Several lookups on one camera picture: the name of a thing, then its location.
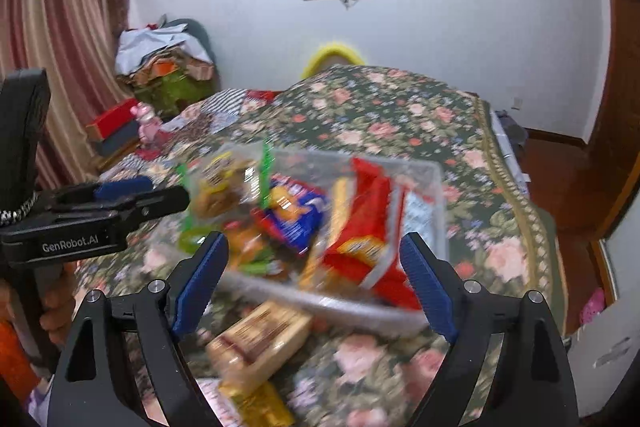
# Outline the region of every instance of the wooden floor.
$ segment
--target wooden floor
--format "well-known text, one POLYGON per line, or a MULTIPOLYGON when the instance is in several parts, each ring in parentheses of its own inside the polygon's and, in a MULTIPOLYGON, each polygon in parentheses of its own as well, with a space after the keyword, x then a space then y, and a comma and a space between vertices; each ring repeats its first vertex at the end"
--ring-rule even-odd
POLYGON ((588 237, 607 210, 607 191, 589 157, 576 146, 529 139, 520 164, 531 176, 531 200, 554 216, 558 226, 569 294, 566 333, 573 333, 580 310, 601 285, 588 237))

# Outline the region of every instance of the metal screw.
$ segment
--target metal screw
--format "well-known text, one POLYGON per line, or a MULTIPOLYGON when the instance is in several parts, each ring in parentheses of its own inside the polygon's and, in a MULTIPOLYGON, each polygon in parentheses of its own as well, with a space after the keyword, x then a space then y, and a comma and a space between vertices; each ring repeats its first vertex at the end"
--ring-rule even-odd
POLYGON ((535 302, 536 304, 540 304, 540 302, 542 302, 545 299, 542 296, 542 293, 540 293, 537 290, 532 290, 527 295, 529 295, 529 300, 531 302, 535 302))
POLYGON ((465 281, 465 290, 469 293, 480 293, 482 286, 478 281, 474 281, 473 279, 469 279, 465 281))
POLYGON ((95 302, 100 298, 101 295, 102 292, 100 290, 91 290, 89 293, 87 293, 86 299, 89 302, 95 302))
POLYGON ((149 291, 151 293, 160 293, 162 290, 164 290, 164 287, 166 285, 164 284, 164 281, 161 279, 156 279, 155 281, 151 281, 149 283, 149 291))

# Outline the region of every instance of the human hand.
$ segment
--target human hand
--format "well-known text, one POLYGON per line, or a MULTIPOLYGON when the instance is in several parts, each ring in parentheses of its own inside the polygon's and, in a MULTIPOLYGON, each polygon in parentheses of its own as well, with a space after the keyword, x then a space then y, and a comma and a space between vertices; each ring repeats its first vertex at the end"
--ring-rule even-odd
MULTIPOLYGON (((49 333, 51 342, 59 346, 66 341, 76 307, 74 299, 75 270, 76 263, 65 264, 62 275, 45 293, 42 303, 45 312, 40 317, 40 325, 43 330, 49 333)), ((0 319, 8 322, 11 322, 15 316, 9 304, 10 295, 11 288, 5 281, 0 280, 0 319)))

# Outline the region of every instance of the wrapped snack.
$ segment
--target wrapped snack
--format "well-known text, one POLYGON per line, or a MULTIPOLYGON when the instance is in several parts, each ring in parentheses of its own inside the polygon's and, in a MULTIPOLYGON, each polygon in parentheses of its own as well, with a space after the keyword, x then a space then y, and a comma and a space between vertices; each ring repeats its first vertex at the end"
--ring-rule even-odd
POLYGON ((265 302, 210 342, 207 353, 225 384, 250 394, 302 347, 311 319, 265 302))
MULTIPOLYGON (((289 409, 269 382, 250 395, 215 378, 196 378, 196 383, 223 427, 289 427, 294 423, 289 409)), ((144 407, 149 418, 168 425, 157 398, 145 400, 144 407)))
MULTIPOLYGON (((347 220, 353 198, 354 184, 343 176, 338 178, 331 190, 331 218, 329 222, 326 244, 332 245, 347 220)), ((354 298, 358 301, 369 300, 370 295, 358 287, 351 280, 340 275, 336 270, 322 265, 324 255, 324 240, 318 238, 314 243, 306 260, 305 269, 300 274, 298 286, 308 291, 318 291, 329 295, 354 298)))
POLYGON ((229 243, 229 268, 267 279, 287 279, 286 264, 276 259, 269 242, 254 225, 229 221, 222 231, 229 243))
POLYGON ((299 255, 305 253, 324 216, 326 197, 322 190, 274 174, 268 207, 252 210, 260 229, 299 255))
POLYGON ((204 243, 207 235, 214 230, 217 229, 215 227, 207 226, 189 227, 187 230, 180 233, 180 237, 178 238, 178 248, 180 248, 184 253, 193 255, 196 253, 200 245, 204 243))
POLYGON ((236 159, 230 152, 216 156, 202 170, 191 210, 200 219, 212 219, 239 203, 258 198, 258 172, 253 162, 236 159))
POLYGON ((360 158, 354 158, 352 163, 356 172, 356 193, 350 216, 322 262, 359 284, 387 250, 391 180, 380 166, 360 158))
POLYGON ((274 386, 266 381, 250 395, 221 383, 220 393, 233 402, 248 427, 289 427, 295 420, 274 386))
POLYGON ((399 261, 398 245, 404 235, 401 230, 415 228, 422 219, 424 200, 402 185, 392 185, 380 166, 360 158, 352 163, 356 195, 350 217, 322 263, 396 306, 419 310, 420 302, 399 261))
MULTIPOLYGON (((422 240, 433 249, 434 208, 435 201, 433 198, 423 196, 414 190, 405 192, 404 200, 402 201, 402 219, 400 223, 400 231, 398 233, 398 241, 410 232, 417 232, 420 234, 422 240)), ((404 269, 400 264, 399 257, 396 268, 404 274, 404 269)))

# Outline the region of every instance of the bed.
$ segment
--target bed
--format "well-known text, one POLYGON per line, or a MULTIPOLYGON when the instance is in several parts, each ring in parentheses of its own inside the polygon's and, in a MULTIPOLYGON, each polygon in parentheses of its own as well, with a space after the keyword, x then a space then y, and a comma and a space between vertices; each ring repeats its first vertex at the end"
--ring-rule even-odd
MULTIPOLYGON (((443 167, 449 256, 459 275, 504 295, 539 289, 563 330, 566 288, 554 222, 529 201, 508 140, 488 103, 477 96, 407 71, 334 66, 275 98, 268 92, 223 91, 180 118, 169 125, 176 137, 161 158, 142 162, 127 157, 106 178, 143 173, 157 184, 173 184, 178 158, 202 155, 225 140, 270 138, 279 146, 434 160, 443 167)), ((165 277, 172 266, 147 251, 144 241, 154 226, 132 235, 126 252, 82 263, 80 295, 92 287, 121 295, 165 277)), ((245 306, 231 295, 214 294, 197 335, 182 346, 197 378, 216 376, 204 345, 236 322, 245 306)), ((443 338, 428 329, 410 339, 352 333, 315 331, 272 378, 299 425, 368 425, 354 415, 373 410, 384 416, 386 423, 380 425, 404 425, 447 349, 443 338), (347 348, 353 357, 375 353, 358 383, 341 383, 345 370, 335 361, 347 348)), ((466 421, 482 410, 499 347, 496 338, 466 421)), ((139 360, 134 344, 132 352, 139 360)), ((142 367, 138 373, 150 400, 142 367)))

